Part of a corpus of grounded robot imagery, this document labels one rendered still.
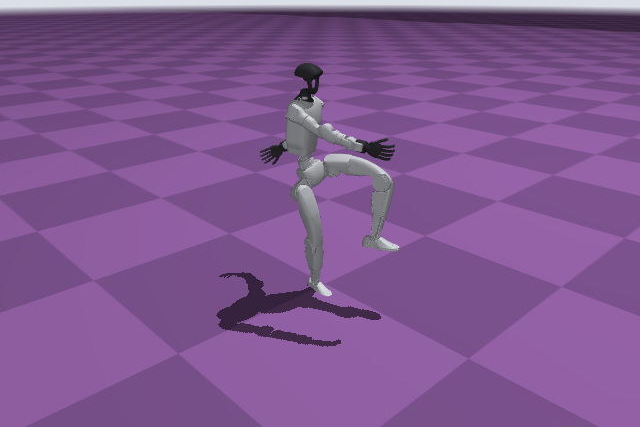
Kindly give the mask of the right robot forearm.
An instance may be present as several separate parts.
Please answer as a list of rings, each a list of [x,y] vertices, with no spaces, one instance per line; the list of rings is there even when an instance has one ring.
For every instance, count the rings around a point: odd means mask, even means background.
[[[354,150],[356,152],[362,152],[363,144],[357,143],[354,137],[348,137],[345,134],[340,133],[338,130],[331,131],[326,126],[321,126],[318,129],[318,134],[325,141],[344,146],[347,150]]]

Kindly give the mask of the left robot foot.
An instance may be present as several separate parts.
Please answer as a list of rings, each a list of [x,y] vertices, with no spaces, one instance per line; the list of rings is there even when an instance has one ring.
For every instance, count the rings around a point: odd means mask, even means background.
[[[375,235],[376,237],[376,235]],[[372,236],[372,238],[374,239],[374,237]],[[375,248],[375,249],[379,249],[379,250],[383,250],[383,251],[391,251],[391,252],[395,252],[399,250],[399,246],[396,244],[393,244],[389,241],[387,241],[386,239],[384,239],[383,237],[378,238],[379,240],[372,240],[370,235],[367,235],[364,237],[363,242],[362,242],[362,246],[363,247],[367,247],[367,248]]]

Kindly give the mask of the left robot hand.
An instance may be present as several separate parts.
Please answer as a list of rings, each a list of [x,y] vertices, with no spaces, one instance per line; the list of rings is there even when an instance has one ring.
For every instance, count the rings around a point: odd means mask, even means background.
[[[275,161],[273,161],[273,163],[272,163],[272,164],[274,165],[274,164],[278,161],[278,159],[279,159],[280,155],[282,155],[282,152],[283,152],[283,151],[284,151],[284,152],[286,152],[286,151],[287,151],[287,149],[285,150],[285,149],[284,149],[284,147],[283,147],[283,145],[282,145],[282,143],[283,143],[283,142],[285,142],[285,141],[286,141],[286,140],[282,141],[282,142],[280,143],[280,145],[273,145],[273,146],[271,146],[270,148],[267,148],[267,149],[264,149],[264,150],[260,151],[260,153],[261,153],[261,152],[265,152],[265,151],[270,150],[270,151],[268,151],[268,152],[266,152],[266,153],[264,153],[264,154],[260,155],[261,157],[262,157],[262,156],[265,156],[265,155],[267,155],[267,154],[269,154],[269,153],[271,153],[270,155],[268,155],[268,156],[264,157],[264,158],[263,158],[263,159],[261,159],[261,160],[263,161],[263,160],[265,160],[265,159],[267,159],[267,158],[269,158],[269,157],[271,157],[271,156],[272,156],[270,159],[268,159],[266,162],[264,162],[264,163],[266,164],[266,163],[268,163],[269,161],[271,161],[273,158],[276,158],[276,157],[277,157],[277,158],[275,159]]]

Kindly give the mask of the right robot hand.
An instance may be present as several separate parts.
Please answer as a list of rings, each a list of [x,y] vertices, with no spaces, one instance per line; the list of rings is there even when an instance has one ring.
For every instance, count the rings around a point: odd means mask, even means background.
[[[370,156],[372,156],[374,158],[379,158],[381,160],[388,161],[391,158],[385,158],[385,157],[393,156],[392,152],[395,152],[395,149],[386,150],[386,149],[382,149],[382,148],[393,148],[395,145],[389,145],[388,146],[388,145],[378,144],[378,143],[385,142],[385,141],[388,141],[388,138],[381,139],[381,140],[378,140],[376,142],[370,142],[369,144],[368,144],[367,141],[364,141],[364,140],[359,140],[359,139],[356,140],[357,143],[363,144],[362,152],[360,152],[360,153],[367,152]],[[385,153],[381,153],[381,152],[392,153],[392,154],[385,154]],[[381,155],[381,156],[379,156],[379,155]],[[385,157],[382,157],[382,156],[385,156]]]

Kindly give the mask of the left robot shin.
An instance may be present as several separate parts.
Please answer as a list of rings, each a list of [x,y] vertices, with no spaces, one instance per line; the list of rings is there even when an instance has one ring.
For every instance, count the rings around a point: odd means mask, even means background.
[[[379,240],[378,238],[380,238],[381,231],[383,229],[384,222],[391,204],[394,184],[395,184],[395,181],[392,182],[391,187],[387,191],[380,192],[376,190],[372,193],[372,200],[371,200],[372,202],[371,211],[373,214],[372,230],[371,230],[372,240],[375,239],[376,241],[376,240]],[[374,239],[372,238],[372,236],[374,237]]]

